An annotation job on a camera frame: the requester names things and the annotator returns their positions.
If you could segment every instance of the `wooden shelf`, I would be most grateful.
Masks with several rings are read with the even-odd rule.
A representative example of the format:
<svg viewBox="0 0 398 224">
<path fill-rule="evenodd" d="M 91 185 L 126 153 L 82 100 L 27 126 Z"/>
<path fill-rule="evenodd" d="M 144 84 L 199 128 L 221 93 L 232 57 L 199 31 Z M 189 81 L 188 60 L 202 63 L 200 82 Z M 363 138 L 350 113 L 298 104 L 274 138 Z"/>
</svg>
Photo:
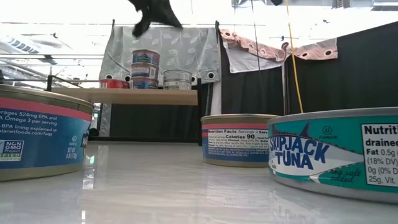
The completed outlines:
<svg viewBox="0 0 398 224">
<path fill-rule="evenodd" d="M 130 90 L 104 88 L 52 88 L 52 92 L 92 103 L 129 105 L 198 105 L 196 90 Z"/>
</svg>

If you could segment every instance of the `nutrition facts label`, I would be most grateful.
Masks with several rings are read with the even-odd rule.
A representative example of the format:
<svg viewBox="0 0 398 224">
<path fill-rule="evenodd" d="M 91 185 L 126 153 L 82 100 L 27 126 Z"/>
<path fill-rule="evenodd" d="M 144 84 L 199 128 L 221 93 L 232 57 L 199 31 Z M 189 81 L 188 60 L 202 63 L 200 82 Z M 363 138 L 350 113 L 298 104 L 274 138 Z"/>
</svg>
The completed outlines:
<svg viewBox="0 0 398 224">
<path fill-rule="evenodd" d="M 209 129 L 208 153 L 228 157 L 265 155 L 268 153 L 268 130 Z"/>
<path fill-rule="evenodd" d="M 362 124 L 366 182 L 398 187 L 398 124 Z"/>
</svg>

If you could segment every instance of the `white floor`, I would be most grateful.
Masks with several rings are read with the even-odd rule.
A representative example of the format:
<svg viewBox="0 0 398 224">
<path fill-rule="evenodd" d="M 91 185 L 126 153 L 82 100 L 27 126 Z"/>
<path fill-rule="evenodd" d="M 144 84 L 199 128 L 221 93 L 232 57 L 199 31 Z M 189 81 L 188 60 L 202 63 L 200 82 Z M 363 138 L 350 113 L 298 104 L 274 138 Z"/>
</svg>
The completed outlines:
<svg viewBox="0 0 398 224">
<path fill-rule="evenodd" d="M 398 206 L 313 194 L 194 144 L 90 142 L 85 169 L 0 183 L 0 223 L 398 223 Z"/>
</svg>

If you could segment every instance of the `black fabric backdrop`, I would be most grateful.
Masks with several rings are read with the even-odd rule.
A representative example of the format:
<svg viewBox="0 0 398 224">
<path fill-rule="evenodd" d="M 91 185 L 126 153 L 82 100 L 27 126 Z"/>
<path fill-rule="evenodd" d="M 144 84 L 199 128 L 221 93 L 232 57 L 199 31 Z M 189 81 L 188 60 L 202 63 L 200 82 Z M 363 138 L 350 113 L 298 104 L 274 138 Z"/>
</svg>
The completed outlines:
<svg viewBox="0 0 398 224">
<path fill-rule="evenodd" d="M 202 85 L 203 115 L 208 85 Z M 197 141 L 198 135 L 196 106 L 112 105 L 111 137 L 132 137 L 142 141 L 176 139 L 184 142 Z"/>
<path fill-rule="evenodd" d="M 336 60 L 296 57 L 304 112 L 398 106 L 398 22 L 337 38 Z M 299 113 L 292 59 L 286 63 L 290 114 Z"/>
<path fill-rule="evenodd" d="M 228 55 L 221 44 L 221 69 L 223 114 L 284 114 L 281 67 L 261 73 L 230 73 Z"/>
</svg>

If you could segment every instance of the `tuna can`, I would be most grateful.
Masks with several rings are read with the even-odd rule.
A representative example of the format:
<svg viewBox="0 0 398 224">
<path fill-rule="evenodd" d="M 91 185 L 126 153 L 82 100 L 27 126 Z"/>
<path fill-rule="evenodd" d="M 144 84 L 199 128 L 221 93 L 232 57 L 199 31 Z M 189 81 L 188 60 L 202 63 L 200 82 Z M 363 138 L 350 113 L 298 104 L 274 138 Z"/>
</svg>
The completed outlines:
<svg viewBox="0 0 398 224">
<path fill-rule="evenodd" d="M 138 90 L 157 90 L 157 85 L 159 82 L 153 78 L 147 77 L 133 77 L 130 80 L 130 88 Z"/>
<path fill-rule="evenodd" d="M 268 125 L 270 172 L 276 181 L 398 203 L 398 108 L 294 114 Z"/>
<path fill-rule="evenodd" d="M 131 77 L 148 77 L 156 79 L 159 74 L 159 67 L 149 63 L 134 63 L 131 65 Z"/>
<path fill-rule="evenodd" d="M 0 85 L 0 181 L 80 170 L 92 113 L 70 96 Z"/>
<path fill-rule="evenodd" d="M 221 114 L 201 118 L 203 160 L 233 167 L 268 167 L 266 114 Z"/>
<path fill-rule="evenodd" d="M 129 83 L 122 80 L 104 79 L 99 81 L 100 88 L 130 88 Z"/>
<path fill-rule="evenodd" d="M 163 73 L 164 82 L 167 80 L 181 80 L 191 83 L 192 74 L 183 70 L 167 70 Z"/>
<path fill-rule="evenodd" d="M 132 52 L 132 63 L 149 63 L 159 66 L 160 55 L 151 50 L 135 50 Z"/>
<path fill-rule="evenodd" d="M 167 80 L 163 84 L 165 90 L 191 90 L 191 82 L 185 80 Z"/>
</svg>

